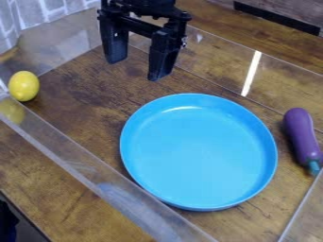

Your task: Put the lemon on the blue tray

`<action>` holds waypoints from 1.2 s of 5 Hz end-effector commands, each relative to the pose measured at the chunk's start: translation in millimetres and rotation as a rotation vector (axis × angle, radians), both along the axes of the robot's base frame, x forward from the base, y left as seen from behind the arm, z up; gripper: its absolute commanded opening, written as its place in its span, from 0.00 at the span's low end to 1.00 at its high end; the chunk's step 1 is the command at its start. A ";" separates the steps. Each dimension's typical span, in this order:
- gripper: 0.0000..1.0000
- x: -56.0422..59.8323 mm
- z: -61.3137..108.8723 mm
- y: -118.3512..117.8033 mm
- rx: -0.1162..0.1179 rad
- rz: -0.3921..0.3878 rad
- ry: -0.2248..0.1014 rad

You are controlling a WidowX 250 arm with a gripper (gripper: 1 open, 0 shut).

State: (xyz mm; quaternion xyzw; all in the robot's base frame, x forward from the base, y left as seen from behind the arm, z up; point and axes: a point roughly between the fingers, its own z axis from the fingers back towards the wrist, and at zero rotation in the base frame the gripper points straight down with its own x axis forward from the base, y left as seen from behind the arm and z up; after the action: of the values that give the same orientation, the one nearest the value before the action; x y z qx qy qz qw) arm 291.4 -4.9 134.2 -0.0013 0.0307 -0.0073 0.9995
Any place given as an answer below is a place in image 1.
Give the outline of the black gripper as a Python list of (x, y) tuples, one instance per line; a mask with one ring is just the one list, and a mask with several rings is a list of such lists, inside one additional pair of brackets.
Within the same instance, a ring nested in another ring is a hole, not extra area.
[(190, 13), (175, 0), (102, 0), (98, 10), (105, 57), (114, 64), (127, 58), (129, 33), (151, 38), (149, 80), (157, 81), (174, 69), (186, 36)]

